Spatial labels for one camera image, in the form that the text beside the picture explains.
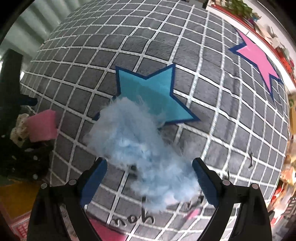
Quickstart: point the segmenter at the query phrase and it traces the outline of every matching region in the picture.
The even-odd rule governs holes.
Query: blue gripper pad
[[[194,159],[192,162],[192,167],[197,175],[198,183],[203,193],[205,194],[208,203],[212,204],[215,208],[217,208],[219,205],[218,191],[216,190],[215,185],[206,173],[205,168],[208,172],[210,172],[210,170],[204,163],[202,163],[202,165],[203,167],[201,166],[197,158]]]
[[[87,170],[87,172],[92,173],[81,190],[80,205],[82,207],[91,202],[107,172],[107,161],[105,159],[102,159],[97,167],[95,167],[95,165],[96,163],[90,168],[90,170]]]

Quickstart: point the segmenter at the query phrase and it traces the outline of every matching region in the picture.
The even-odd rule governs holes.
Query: gray grid pattern fabric
[[[115,65],[148,75],[176,63],[174,94],[200,122],[165,126],[171,143],[192,146],[221,177],[237,185],[258,183],[264,199],[276,188],[285,156],[288,106],[282,84],[272,82],[274,102],[257,69],[228,49],[242,40],[223,19],[182,1],[110,0],[71,13],[41,46],[21,90],[38,99],[31,109],[57,113],[48,180],[61,185],[95,161],[83,143],[92,118],[116,94]],[[254,168],[249,170],[249,154]],[[127,240],[196,240],[214,209],[206,204],[187,220],[186,204],[130,225],[114,220],[140,216],[141,197],[130,189],[131,170],[109,165],[88,211],[118,227]],[[222,240],[228,240],[238,207]]]

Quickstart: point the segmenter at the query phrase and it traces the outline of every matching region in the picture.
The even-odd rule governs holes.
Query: pink star
[[[255,67],[258,68],[263,78],[263,81],[265,82],[265,85],[268,88],[271,97],[273,98],[271,77],[273,77],[273,79],[276,79],[277,81],[280,81],[278,74],[268,61],[266,54],[241,31],[237,31],[244,40],[245,44],[239,44],[231,48],[230,51],[242,56],[245,59],[248,59],[253,63]]]

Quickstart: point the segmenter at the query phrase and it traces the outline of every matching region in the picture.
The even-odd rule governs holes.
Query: plush fabric
[[[28,118],[27,126],[31,142],[48,141],[57,137],[55,111],[45,110]]]
[[[120,168],[137,167],[138,177],[131,187],[147,197],[146,208],[155,212],[189,201],[199,189],[191,160],[164,142],[156,119],[144,105],[118,98],[101,110],[85,136],[97,156]]]

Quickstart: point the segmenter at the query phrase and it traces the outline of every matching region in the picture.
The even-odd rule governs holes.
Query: blue fur
[[[189,201],[200,189],[192,160],[166,144],[157,128],[157,118],[144,105],[118,98],[101,110],[85,137],[97,156],[119,168],[137,167],[138,177],[131,188],[146,196],[146,208],[153,212]]]

